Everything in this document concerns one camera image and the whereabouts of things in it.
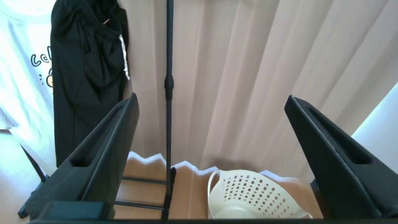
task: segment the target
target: wooden floor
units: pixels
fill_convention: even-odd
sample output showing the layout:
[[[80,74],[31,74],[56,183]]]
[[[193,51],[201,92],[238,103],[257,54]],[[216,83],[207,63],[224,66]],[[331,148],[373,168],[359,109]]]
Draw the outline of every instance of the wooden floor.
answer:
[[[33,167],[29,164],[18,143],[11,135],[0,133],[0,217],[5,223],[27,223],[17,216],[17,211],[39,183]],[[199,171],[189,163],[175,166],[174,192],[170,205],[170,219],[206,219],[207,182],[211,172]],[[270,172],[263,172],[283,186],[298,204],[315,218],[321,218],[319,207],[308,184],[297,179],[281,178]],[[149,179],[165,179],[165,163],[160,155],[142,159],[131,152],[124,171],[125,176]],[[147,184],[122,180],[117,200],[162,205],[165,185]],[[160,219],[160,210],[115,205],[117,219]]]

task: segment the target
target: hanging clothes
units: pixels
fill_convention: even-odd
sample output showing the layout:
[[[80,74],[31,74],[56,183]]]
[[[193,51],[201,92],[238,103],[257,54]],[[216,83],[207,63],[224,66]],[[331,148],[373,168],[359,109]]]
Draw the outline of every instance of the hanging clothes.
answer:
[[[8,129],[48,175],[57,169],[50,48],[54,2],[0,1],[0,129]]]
[[[117,0],[58,0],[51,23],[59,166],[122,100],[128,30],[126,12]]]

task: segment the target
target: curtain fold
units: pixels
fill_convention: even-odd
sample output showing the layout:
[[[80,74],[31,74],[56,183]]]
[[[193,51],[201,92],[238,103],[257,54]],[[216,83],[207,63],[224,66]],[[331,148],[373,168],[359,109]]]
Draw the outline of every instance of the curtain fold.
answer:
[[[131,150],[164,154],[165,1],[121,5],[141,111]],[[287,97],[352,134],[398,82],[397,11],[397,1],[175,0],[172,163],[311,180]]]

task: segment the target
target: drawstring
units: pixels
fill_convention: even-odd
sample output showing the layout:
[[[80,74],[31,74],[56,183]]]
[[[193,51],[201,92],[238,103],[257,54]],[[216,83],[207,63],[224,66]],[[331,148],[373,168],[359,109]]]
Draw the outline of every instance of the drawstring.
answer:
[[[129,76],[129,69],[127,67],[127,52],[126,52],[126,46],[124,45],[124,40],[122,35],[119,35],[119,40],[122,43],[122,51],[123,51],[123,59],[124,59],[124,74],[126,75],[127,80],[130,80]]]

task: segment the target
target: black pants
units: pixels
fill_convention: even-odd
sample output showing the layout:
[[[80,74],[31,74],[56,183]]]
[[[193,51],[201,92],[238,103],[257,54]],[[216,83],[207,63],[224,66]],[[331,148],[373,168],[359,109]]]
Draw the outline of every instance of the black pants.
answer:
[[[117,0],[57,0],[51,25],[59,166],[122,100],[126,76],[119,36],[127,47],[127,16]]]

